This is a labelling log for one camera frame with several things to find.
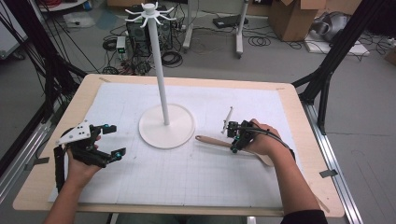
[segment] wooden table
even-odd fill
[[[48,197],[54,187],[53,149],[64,130],[80,123],[89,110],[95,95],[104,82],[156,84],[156,77],[124,77],[109,75],[88,75],[84,78],[70,106],[49,139],[41,157],[50,157],[49,163],[34,167],[14,201],[17,210],[50,210],[52,203]],[[327,217],[342,217],[344,209],[330,177],[322,178],[319,172],[327,170],[317,141],[308,123],[294,87],[286,83],[246,82],[213,79],[173,78],[165,79],[166,85],[199,86],[212,88],[238,88],[277,91],[281,99],[294,144],[299,150],[304,168],[304,176],[313,192],[321,201]],[[241,216],[282,216],[279,210],[241,207],[199,207],[199,206],[159,206],[129,204],[81,203],[78,211],[113,213],[164,213],[193,215],[241,215]]]

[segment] tape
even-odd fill
[[[85,9],[85,10],[91,10],[92,9],[92,4],[91,4],[91,1],[86,1],[85,3],[83,3],[82,4],[82,7]]]
[[[321,175],[322,178],[338,175],[338,173],[335,170],[322,171],[319,174]]]
[[[44,163],[49,163],[49,161],[50,161],[50,157],[36,159],[36,160],[33,161],[33,164],[25,164],[25,167],[24,167],[23,170],[25,170],[25,171],[32,171],[32,170],[33,170],[33,167],[34,167],[35,165],[44,164]]]

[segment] box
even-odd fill
[[[270,14],[271,6],[267,5],[255,5],[253,4],[255,0],[248,1],[247,15],[250,16],[268,16]]]
[[[385,60],[396,65],[396,47],[387,54]]]
[[[274,0],[268,22],[283,41],[302,41],[326,0]]]
[[[109,7],[131,7],[147,2],[148,0],[107,0],[107,5]]]
[[[334,12],[340,11],[348,15],[353,15],[356,8],[358,8],[361,0],[326,0],[326,8],[318,11],[318,16],[321,16],[323,12]]]

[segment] round white base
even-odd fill
[[[179,147],[194,133],[192,114],[181,105],[168,105],[169,125],[163,121],[163,108],[158,105],[146,111],[139,121],[139,132],[150,145],[158,148]]]

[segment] sleeve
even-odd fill
[[[283,217],[281,224],[327,224],[322,210],[293,212]]]

